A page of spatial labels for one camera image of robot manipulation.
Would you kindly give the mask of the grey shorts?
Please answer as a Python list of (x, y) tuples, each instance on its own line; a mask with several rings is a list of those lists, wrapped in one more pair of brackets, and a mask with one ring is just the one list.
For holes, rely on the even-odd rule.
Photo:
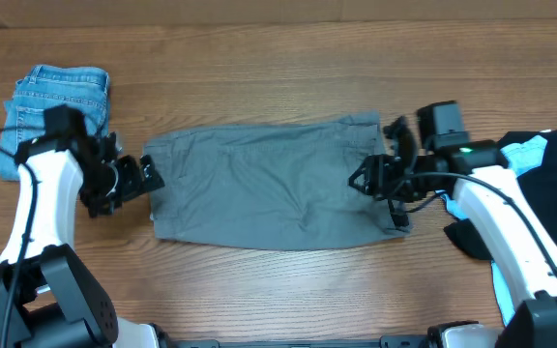
[(359, 247), (410, 233), (348, 179), (384, 153), (376, 111), (313, 124), (218, 125), (147, 142), (164, 180), (150, 195), (159, 239), (273, 250)]

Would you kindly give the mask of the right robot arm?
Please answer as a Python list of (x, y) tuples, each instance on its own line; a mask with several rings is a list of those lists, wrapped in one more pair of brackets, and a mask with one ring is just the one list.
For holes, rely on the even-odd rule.
[(349, 177), (351, 188), (380, 201), (412, 203), (449, 192), (474, 224), (507, 282), (514, 307), (502, 330), (477, 321), (428, 329), (423, 347), (557, 347), (557, 246), (526, 201), (493, 140), (471, 140), (456, 101), (416, 112), (384, 127), (393, 153), (372, 155)]

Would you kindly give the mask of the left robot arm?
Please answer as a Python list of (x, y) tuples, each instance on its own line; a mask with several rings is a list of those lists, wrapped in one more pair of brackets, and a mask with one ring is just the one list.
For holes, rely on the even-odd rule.
[(73, 249), (78, 203), (92, 218), (110, 216), (163, 188), (152, 157), (121, 156), (115, 133), (89, 134), (83, 113), (65, 104), (45, 110), (38, 130), (11, 155), (20, 190), (0, 255), (0, 346), (170, 346), (159, 326), (119, 317)]

